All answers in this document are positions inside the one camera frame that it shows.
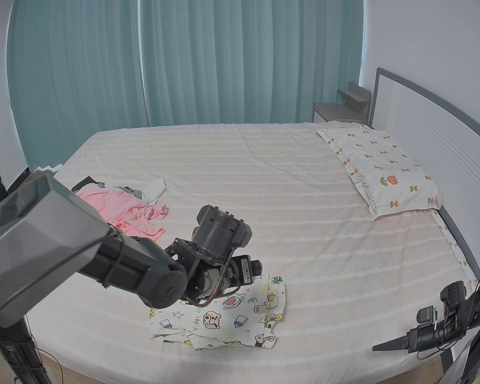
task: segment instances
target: nightstand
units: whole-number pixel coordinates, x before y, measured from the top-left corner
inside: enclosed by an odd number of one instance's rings
[[[350,81],[347,89],[338,89],[338,92],[346,96],[346,104],[315,103],[313,122],[337,120],[366,124],[370,91]]]

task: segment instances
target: curtain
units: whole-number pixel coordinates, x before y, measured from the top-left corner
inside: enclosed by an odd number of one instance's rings
[[[358,82],[362,0],[16,0],[7,48],[28,164],[93,133],[312,121]]]

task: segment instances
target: mattress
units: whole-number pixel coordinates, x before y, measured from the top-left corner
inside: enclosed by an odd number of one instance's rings
[[[162,247],[189,239],[205,204],[244,219],[253,232],[245,252],[286,284],[273,349],[194,351],[151,340],[149,309],[139,298],[80,274],[29,313],[39,347],[108,384],[372,384],[423,364],[415,354],[372,352],[372,345],[415,327],[418,309],[442,308],[440,290],[466,277],[428,212],[372,222],[317,129],[305,123],[99,132],[56,175],[68,188],[86,176],[136,189],[163,177],[160,203],[169,213],[155,224],[166,230]]]

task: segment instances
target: wooden floor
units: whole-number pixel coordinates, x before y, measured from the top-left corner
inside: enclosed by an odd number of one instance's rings
[[[45,366],[52,369],[57,384],[60,384],[61,375],[58,364],[44,355],[42,360]],[[441,377],[442,364],[440,359],[436,359],[419,370],[407,372],[377,384],[435,384]],[[63,367],[63,382],[64,384],[103,384],[65,367]],[[0,384],[13,384],[12,371],[3,359],[0,359]]]

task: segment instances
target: gray headboard frame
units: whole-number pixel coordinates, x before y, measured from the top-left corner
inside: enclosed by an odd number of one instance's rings
[[[401,76],[398,76],[394,73],[386,71],[383,68],[377,68],[377,76],[376,76],[376,79],[375,79],[375,90],[373,92],[372,110],[370,111],[370,118],[369,118],[369,122],[368,122],[368,125],[370,127],[373,124],[373,116],[374,116],[374,113],[375,113],[375,104],[376,104],[376,101],[377,101],[377,92],[378,92],[378,84],[379,84],[380,76],[384,76],[386,78],[389,78],[389,79],[403,85],[404,87],[411,89],[412,91],[418,93],[419,95],[422,95],[426,99],[430,100],[431,102],[435,103],[439,107],[446,110],[451,115],[455,116],[462,123],[464,123],[469,128],[471,128],[476,134],[480,135],[480,123],[478,123],[472,117],[467,115],[465,112],[459,110],[453,104],[451,104],[448,101],[442,99],[441,97],[437,96],[436,94],[432,93],[431,91],[429,91],[429,90],[411,82],[410,80],[407,80],[407,79],[405,79]],[[465,255],[465,258],[467,259],[467,262],[470,265],[470,268],[472,269],[473,273],[475,274],[477,279],[480,279],[480,268],[478,266],[478,263],[475,260],[475,257],[473,256],[473,253],[472,253],[470,247],[468,246],[467,242],[465,241],[462,234],[460,233],[460,230],[455,225],[455,223],[451,219],[450,215],[448,214],[448,212],[443,207],[440,209],[439,214],[442,217],[442,219],[444,220],[444,222],[447,224],[447,226],[450,230],[450,233],[453,235],[453,237],[457,241],[458,245],[460,246],[460,249],[462,250],[463,254]]]

